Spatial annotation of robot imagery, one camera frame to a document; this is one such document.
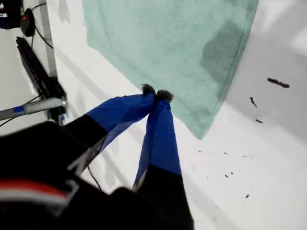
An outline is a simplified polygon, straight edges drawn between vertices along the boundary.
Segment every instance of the blue tape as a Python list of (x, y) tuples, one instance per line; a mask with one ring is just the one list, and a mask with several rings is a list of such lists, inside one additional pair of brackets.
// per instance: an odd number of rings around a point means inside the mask
[(14, 113), (20, 113), (20, 112), (24, 112), (25, 108), (23, 106), (18, 106), (13, 108)]

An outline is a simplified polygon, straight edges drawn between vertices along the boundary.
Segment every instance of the cloth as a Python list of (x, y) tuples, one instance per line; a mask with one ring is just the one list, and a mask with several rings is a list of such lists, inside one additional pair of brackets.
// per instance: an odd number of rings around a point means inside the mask
[(154, 92), (115, 97), (87, 112), (87, 115), (108, 132), (100, 151), (133, 123), (146, 117), (154, 106), (154, 98)]
[(150, 164), (181, 176), (173, 116), (166, 100), (158, 100), (148, 116), (135, 183)]
[(171, 91), (201, 139), (226, 97), (258, 0), (83, 0), (88, 45), (136, 86)]

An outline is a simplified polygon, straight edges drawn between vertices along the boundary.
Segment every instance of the black electronic device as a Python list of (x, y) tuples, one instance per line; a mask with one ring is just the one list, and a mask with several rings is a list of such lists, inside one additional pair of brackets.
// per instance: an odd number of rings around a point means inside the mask
[(26, 9), (21, 20), (20, 28), (23, 34), (27, 37), (34, 36), (35, 33), (35, 19), (31, 9)]
[(12, 29), (20, 26), (22, 0), (0, 0), (0, 28)]

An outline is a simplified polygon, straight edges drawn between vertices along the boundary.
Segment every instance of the red stripe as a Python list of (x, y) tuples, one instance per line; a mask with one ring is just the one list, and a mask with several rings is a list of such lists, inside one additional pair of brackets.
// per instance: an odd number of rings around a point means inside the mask
[(66, 197), (66, 194), (63, 191), (48, 184), (26, 180), (0, 180), (0, 190), (1, 189), (31, 190), (49, 195)]

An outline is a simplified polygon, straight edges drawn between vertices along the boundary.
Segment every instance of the black crumb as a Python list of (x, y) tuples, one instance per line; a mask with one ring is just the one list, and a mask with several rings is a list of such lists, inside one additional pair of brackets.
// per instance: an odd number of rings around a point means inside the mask
[(256, 108), (258, 108), (257, 105), (256, 105), (255, 102), (254, 102), (254, 98), (250, 97), (250, 102), (251, 102)]
[(289, 84), (282, 83), (280, 81), (277, 81), (276, 79), (268, 78), (268, 82), (276, 84), (276, 85), (279, 85), (279, 86), (281, 86), (283, 88), (290, 88)]

